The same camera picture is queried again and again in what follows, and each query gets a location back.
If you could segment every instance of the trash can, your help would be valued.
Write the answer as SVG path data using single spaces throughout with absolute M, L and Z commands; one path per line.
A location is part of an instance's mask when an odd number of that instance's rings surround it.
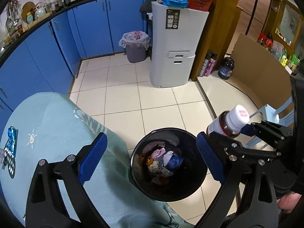
M 150 36 L 145 32 L 135 31 L 123 35 L 119 46 L 126 48 L 130 63 L 139 63 L 146 59 L 146 50 L 149 47 Z
M 144 149 L 155 141 L 164 142 L 166 152 L 177 151 L 183 157 L 180 167 L 168 177 L 166 185 L 152 182 L 146 164 L 142 164 L 155 150 L 152 148 L 146 152 Z M 130 169 L 136 187 L 151 199 L 162 202 L 179 201 L 192 195 L 207 174 L 207 166 L 196 147 L 196 137 L 179 128 L 161 128 L 146 135 L 133 150 Z

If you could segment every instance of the blue gripper pad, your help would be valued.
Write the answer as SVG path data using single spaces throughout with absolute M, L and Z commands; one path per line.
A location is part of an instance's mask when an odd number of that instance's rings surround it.
M 105 134 L 99 134 L 91 150 L 87 153 L 79 166 L 78 180 L 83 185 L 91 179 L 101 157 L 108 146 L 108 139 Z
M 209 168 L 214 180 L 219 181 L 221 184 L 223 184 L 226 179 L 224 175 L 224 166 L 221 160 L 214 153 L 203 133 L 199 133 L 197 135 L 196 146 L 207 167 Z

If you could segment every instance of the cabinet door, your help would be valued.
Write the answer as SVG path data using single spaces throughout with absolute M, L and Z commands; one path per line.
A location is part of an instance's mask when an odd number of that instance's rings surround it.
M 74 38 L 76 47 L 78 49 L 78 53 L 79 53 L 81 58 L 86 58 L 87 56 L 85 54 L 85 51 L 83 49 L 82 42 L 81 42 L 81 39 L 80 39 L 80 36 L 79 36 L 79 32 L 78 32 L 78 28 L 77 28 L 77 25 L 76 25 L 73 9 L 70 9 L 70 10 L 67 11 L 67 18 L 69 20 L 70 28 L 71 28 L 71 31 L 72 31 L 72 34 L 73 34 L 73 38 Z
M 22 42 L 0 68 L 0 98 L 11 109 L 15 108 L 29 96 L 38 92 L 52 92 L 31 54 Z
M 13 112 L 10 110 L 10 108 L 8 108 L 5 105 L 5 103 L 3 103 L 2 100 L 0 99 L 0 117 L 1 117 L 1 119 L 0 119 L 0 139 L 2 137 L 5 125 L 12 113 Z
M 86 56 L 113 53 L 105 0 L 86 3 L 73 10 Z
M 80 63 L 80 55 L 72 35 L 67 13 L 64 12 L 55 17 L 51 20 L 51 23 L 64 59 L 72 74 L 76 75 Z
M 50 23 L 38 28 L 25 43 L 50 86 L 55 92 L 66 95 L 73 76 L 59 50 Z
M 107 0 L 114 52 L 123 51 L 118 42 L 124 33 L 143 31 L 142 14 L 139 12 L 142 4 L 143 0 Z

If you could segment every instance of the red plastic basket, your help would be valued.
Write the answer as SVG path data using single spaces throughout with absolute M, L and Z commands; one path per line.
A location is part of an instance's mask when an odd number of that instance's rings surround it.
M 208 11 L 212 1 L 214 0 L 188 0 L 188 8 L 200 11 Z

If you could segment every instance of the black countertop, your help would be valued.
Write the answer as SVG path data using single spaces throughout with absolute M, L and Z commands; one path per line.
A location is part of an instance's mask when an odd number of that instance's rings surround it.
M 96 0 L 75 0 L 70 3 L 68 7 L 61 7 L 60 10 L 56 13 L 51 14 L 50 16 L 44 18 L 43 20 L 39 21 L 37 24 L 33 25 L 30 29 L 26 30 L 24 33 L 21 34 L 19 38 L 17 38 L 13 43 L 11 43 L 8 48 L 3 52 L 3 54 L 0 56 L 0 68 L 4 64 L 4 62 L 7 60 L 7 58 L 10 56 L 10 54 L 13 53 L 13 51 L 29 36 L 31 35 L 35 30 L 37 30 L 39 27 L 41 27 L 43 24 L 49 22 L 51 19 L 55 18 L 56 16 L 60 15 L 61 13 L 64 13 L 74 7 L 80 6 L 85 3 L 89 3 Z

